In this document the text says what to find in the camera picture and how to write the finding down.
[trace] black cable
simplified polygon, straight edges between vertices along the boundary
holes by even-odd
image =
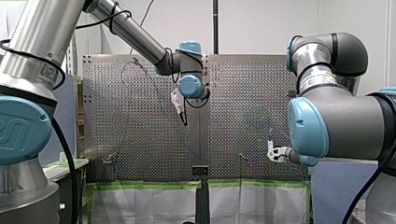
[[[100,25],[100,24],[102,24],[102,23],[104,23],[104,22],[107,22],[107,21],[113,19],[114,17],[119,16],[119,15],[122,14],[122,13],[127,13],[129,17],[132,17],[132,12],[130,12],[129,10],[123,10],[123,11],[121,11],[121,12],[118,12],[118,13],[116,13],[116,14],[114,14],[114,15],[111,15],[111,16],[105,18],[105,19],[102,20],[102,21],[97,21],[97,22],[94,22],[94,23],[90,23],[90,24],[85,24],[85,25],[77,26],[77,27],[76,27],[76,30],[84,29],[84,28],[88,28],[88,27],[93,27],[93,26],[96,26],[96,25]]]
[[[145,13],[145,16],[143,17],[143,20],[140,22],[140,26],[142,26],[143,23],[145,22],[146,17],[147,17],[148,14],[149,14],[149,9],[151,8],[151,6],[152,6],[153,3],[154,3],[154,0],[151,0],[151,2],[148,4],[148,9],[146,10],[146,13]]]
[[[146,17],[149,14],[149,10],[151,9],[152,4],[154,3],[154,0],[151,0],[151,2],[148,4],[148,9],[146,9],[145,16],[143,17],[143,20],[140,22],[140,27],[143,27],[143,23],[145,23]],[[131,51],[129,51],[129,54],[132,54],[132,51],[134,51],[134,48],[131,48]]]
[[[376,92],[371,95],[379,96],[379,97],[381,97],[381,99],[387,101],[387,103],[389,104],[389,106],[391,107],[391,109],[393,111],[393,115],[396,115],[396,105],[393,103],[393,101],[387,95],[385,95],[383,93],[379,93],[379,92]],[[396,151],[396,140],[393,142],[393,145],[390,148],[390,150],[387,154],[387,157],[379,163],[378,167],[376,168],[375,172],[372,174],[370,179],[364,184],[364,186],[361,188],[359,193],[353,199],[352,203],[350,204],[350,206],[348,207],[348,209],[346,211],[346,214],[344,216],[342,224],[347,224],[349,217],[352,215],[353,209],[355,208],[356,204],[358,204],[359,200],[361,199],[361,196],[363,196],[363,194],[367,191],[367,189],[373,185],[373,183],[379,177],[379,175],[382,173],[382,171],[388,166],[388,163],[389,163],[390,159],[392,159],[395,151]]]
[[[294,41],[297,39],[297,38],[301,38],[301,37],[303,37],[302,35],[295,35],[294,37],[292,37],[291,38],[291,40],[290,40],[290,42],[289,42],[289,46],[288,46],[288,53],[287,53],[287,57],[286,57],[286,66],[287,66],[287,69],[289,70],[289,71],[291,71],[291,65],[292,65],[292,60],[291,60],[291,57],[292,57],[292,53],[291,53],[291,50],[292,50],[292,48],[293,48],[293,44],[294,44]]]
[[[50,61],[48,59],[36,56],[34,54],[31,54],[31,53],[18,51],[18,50],[11,49],[9,47],[4,46],[5,44],[8,44],[10,41],[11,41],[10,39],[0,40],[0,49],[3,49],[4,51],[8,51],[10,53],[14,53],[14,54],[20,55],[20,56],[25,57],[25,58],[36,59],[36,60],[38,60],[40,62],[47,63],[47,64],[51,65],[52,67],[54,67],[56,70],[58,70],[61,73],[61,75],[62,75],[62,79],[58,83],[58,85],[56,85],[53,88],[54,91],[56,89],[60,88],[64,84],[64,82],[66,81],[66,73],[64,72],[64,70],[58,64],[53,63],[52,61]]]
[[[213,0],[213,53],[219,54],[219,0]]]
[[[129,90],[129,87],[126,85],[125,81],[123,80],[123,73],[124,73],[124,71],[125,71],[125,69],[126,69],[126,66],[127,66],[128,64],[131,64],[131,63],[135,63],[135,62],[128,62],[128,63],[126,63],[126,64],[122,67],[122,70],[121,70],[121,72],[120,72],[120,81],[121,81],[122,85],[126,88],[127,91]],[[119,155],[120,155],[120,151],[121,151],[121,149],[122,149],[122,147],[123,147],[123,145],[124,145],[124,143],[125,143],[126,134],[128,133],[128,127],[129,127],[129,122],[130,122],[130,118],[129,118],[129,105],[130,105],[130,104],[129,104],[129,98],[128,98],[128,100],[127,100],[127,113],[126,113],[126,119],[125,119],[125,128],[124,128],[124,131],[123,131],[123,134],[122,134],[121,143],[120,143],[120,145],[119,145],[119,147],[118,147],[118,149],[117,149],[117,151],[116,151],[116,156],[115,156],[114,165],[113,165],[113,172],[116,174],[116,178],[117,178],[117,179],[120,179],[120,172],[119,172],[119,168],[117,167],[117,164],[118,164],[118,162],[119,162]]]
[[[192,108],[199,109],[199,108],[204,107],[207,104],[207,102],[209,102],[209,98],[210,98],[210,91],[208,92],[208,94],[206,96],[206,100],[202,105],[198,105],[198,106],[192,105],[186,97],[184,97],[184,101],[187,102],[187,104],[189,106],[191,106]]]
[[[165,49],[168,50],[168,51],[169,51],[169,54],[170,54],[171,60],[168,61],[168,65],[169,65],[169,67],[171,68],[172,81],[173,81],[173,83],[176,84],[176,83],[178,82],[179,77],[180,77],[180,73],[177,73],[177,77],[175,78],[175,69],[174,69],[175,60],[174,60],[174,54],[173,54],[173,52],[172,52],[172,50],[171,50],[170,48],[165,48]]]
[[[111,15],[114,15],[118,5],[119,5],[119,2],[114,2],[114,6],[111,9]],[[114,31],[113,31],[113,21],[114,21],[114,18],[111,18],[110,19],[110,24],[108,25],[108,29],[110,30],[111,34],[115,35]]]
[[[188,126],[189,123],[187,121],[187,110],[186,110],[186,100],[183,100],[183,112],[180,113],[181,121],[183,122],[184,126]]]
[[[69,145],[62,133],[62,129],[59,126],[55,118],[51,120],[52,127],[58,135],[59,141],[61,142],[62,148],[64,150],[64,155],[67,158],[67,164],[69,165],[70,177],[72,180],[72,218],[71,224],[77,224],[78,221],[78,182],[77,182],[77,172],[73,161],[73,155],[70,150]]]

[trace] logo on robot joint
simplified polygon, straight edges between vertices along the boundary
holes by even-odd
[[[0,119],[0,150],[26,149],[31,122],[26,119]]]

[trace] black pole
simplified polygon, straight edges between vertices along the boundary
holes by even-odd
[[[213,0],[213,53],[219,54],[219,0]]]

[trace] perforated metal panel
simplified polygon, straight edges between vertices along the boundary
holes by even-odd
[[[135,56],[89,56],[85,62],[90,181],[191,179],[189,127],[170,100],[175,87]]]
[[[143,58],[84,60],[89,181],[190,180],[191,166],[200,163],[209,164],[210,178],[306,179],[307,169],[266,158],[268,135],[276,145],[289,144],[287,94],[296,80],[284,56],[205,58],[210,101],[188,108],[189,127],[171,104],[171,78]]]
[[[211,55],[208,158],[211,178],[304,180],[307,169],[267,159],[267,140],[288,146],[288,91],[296,78],[284,56]]]

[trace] metal post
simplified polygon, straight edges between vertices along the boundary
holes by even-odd
[[[213,0],[214,54],[219,54],[219,0]]]
[[[207,178],[202,180],[202,186],[195,194],[195,223],[210,224],[209,184]]]

